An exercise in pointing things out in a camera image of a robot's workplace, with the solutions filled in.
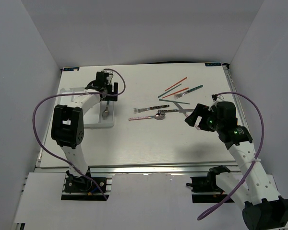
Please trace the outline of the pink handled knife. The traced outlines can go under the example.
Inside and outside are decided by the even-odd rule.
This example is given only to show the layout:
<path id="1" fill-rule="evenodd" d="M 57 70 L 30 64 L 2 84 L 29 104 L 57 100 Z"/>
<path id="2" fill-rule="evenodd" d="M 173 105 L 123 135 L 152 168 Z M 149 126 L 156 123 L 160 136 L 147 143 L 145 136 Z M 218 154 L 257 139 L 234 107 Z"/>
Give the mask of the pink handled knife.
<path id="1" fill-rule="evenodd" d="M 181 113 L 183 113 L 184 116 L 187 118 L 187 117 L 188 117 L 187 112 L 186 112 L 178 103 L 174 103 L 174 104 L 177 106 L 178 110 L 179 110 Z"/>

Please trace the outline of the green handled spoon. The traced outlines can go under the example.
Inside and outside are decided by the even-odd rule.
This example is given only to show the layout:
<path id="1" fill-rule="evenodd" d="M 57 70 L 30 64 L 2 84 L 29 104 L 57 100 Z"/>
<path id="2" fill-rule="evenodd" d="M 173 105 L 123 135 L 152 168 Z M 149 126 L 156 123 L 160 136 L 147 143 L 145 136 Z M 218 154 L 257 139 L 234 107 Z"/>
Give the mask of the green handled spoon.
<path id="1" fill-rule="evenodd" d="M 108 117 L 108 113 L 109 113 L 108 106 L 109 106 L 109 101 L 107 101 L 106 107 L 105 107 L 104 111 L 102 112 L 102 119 L 103 120 L 106 120 Z"/>

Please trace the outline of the pink handled spoon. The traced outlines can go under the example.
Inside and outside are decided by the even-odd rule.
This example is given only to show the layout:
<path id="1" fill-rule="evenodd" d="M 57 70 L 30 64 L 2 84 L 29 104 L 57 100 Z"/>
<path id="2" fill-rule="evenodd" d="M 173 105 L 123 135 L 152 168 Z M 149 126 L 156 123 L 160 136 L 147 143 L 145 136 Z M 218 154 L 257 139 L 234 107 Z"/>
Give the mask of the pink handled spoon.
<path id="1" fill-rule="evenodd" d="M 135 121 L 135 120 L 146 120 L 146 119 L 155 119 L 155 120 L 163 120 L 165 118 L 165 113 L 156 113 L 155 115 L 149 115 L 149 116 L 141 116 L 141 117 L 132 117 L 129 118 L 129 121 Z"/>

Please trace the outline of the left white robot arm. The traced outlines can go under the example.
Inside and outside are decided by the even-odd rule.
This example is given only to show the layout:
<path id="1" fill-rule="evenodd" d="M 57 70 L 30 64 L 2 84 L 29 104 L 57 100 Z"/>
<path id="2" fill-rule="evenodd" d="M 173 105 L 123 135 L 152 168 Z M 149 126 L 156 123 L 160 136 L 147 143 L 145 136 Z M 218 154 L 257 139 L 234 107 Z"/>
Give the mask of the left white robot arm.
<path id="1" fill-rule="evenodd" d="M 92 179 L 89 165 L 84 159 L 81 143 L 84 138 L 84 116 L 95 105 L 100 105 L 98 119 L 101 123 L 93 127 L 112 127 L 114 102 L 118 100 L 118 83 L 112 82 L 112 69 L 96 73 L 96 78 L 89 82 L 80 93 L 67 105 L 58 104 L 54 108 L 51 138 L 61 147 L 66 161 L 70 165 L 69 173 L 76 178 L 75 185 L 81 191 L 91 188 Z"/>

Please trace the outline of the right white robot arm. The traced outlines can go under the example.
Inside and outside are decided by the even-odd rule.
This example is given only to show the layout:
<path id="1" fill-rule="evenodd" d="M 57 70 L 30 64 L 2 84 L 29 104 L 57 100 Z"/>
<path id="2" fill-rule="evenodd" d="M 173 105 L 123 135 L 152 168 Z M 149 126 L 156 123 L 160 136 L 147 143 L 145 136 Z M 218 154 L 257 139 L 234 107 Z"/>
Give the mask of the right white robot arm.
<path id="1" fill-rule="evenodd" d="M 197 217 L 202 220 L 232 199 L 241 209 L 242 218 L 250 230 L 280 229 L 288 222 L 288 198 L 284 199 L 265 172 L 253 139 L 244 126 L 238 124 L 233 102 L 222 99 L 222 93 L 212 95 L 211 106 L 197 104 L 185 122 L 198 130 L 217 132 L 218 138 L 237 163 L 242 178 L 237 181 L 226 166 L 211 168 L 206 184 L 213 191 L 227 196 Z"/>

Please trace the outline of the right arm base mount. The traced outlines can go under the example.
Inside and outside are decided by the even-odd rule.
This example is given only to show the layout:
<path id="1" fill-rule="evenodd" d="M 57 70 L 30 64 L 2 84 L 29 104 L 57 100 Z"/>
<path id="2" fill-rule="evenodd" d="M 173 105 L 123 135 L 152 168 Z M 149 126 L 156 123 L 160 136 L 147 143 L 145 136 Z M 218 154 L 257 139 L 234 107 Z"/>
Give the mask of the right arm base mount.
<path id="1" fill-rule="evenodd" d="M 222 201 L 227 194 L 220 188 L 213 188 L 207 176 L 191 177 L 186 187 L 191 189 L 194 204 L 214 204 Z"/>

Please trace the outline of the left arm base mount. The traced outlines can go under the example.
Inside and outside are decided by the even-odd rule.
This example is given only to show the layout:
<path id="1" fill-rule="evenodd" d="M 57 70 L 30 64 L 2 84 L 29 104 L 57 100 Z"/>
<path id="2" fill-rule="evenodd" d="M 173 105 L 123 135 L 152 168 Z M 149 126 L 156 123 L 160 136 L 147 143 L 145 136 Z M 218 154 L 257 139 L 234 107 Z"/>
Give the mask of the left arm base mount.
<path id="1" fill-rule="evenodd" d="M 99 188 L 82 176 L 74 176 L 66 171 L 63 184 L 62 201 L 105 201 Z"/>

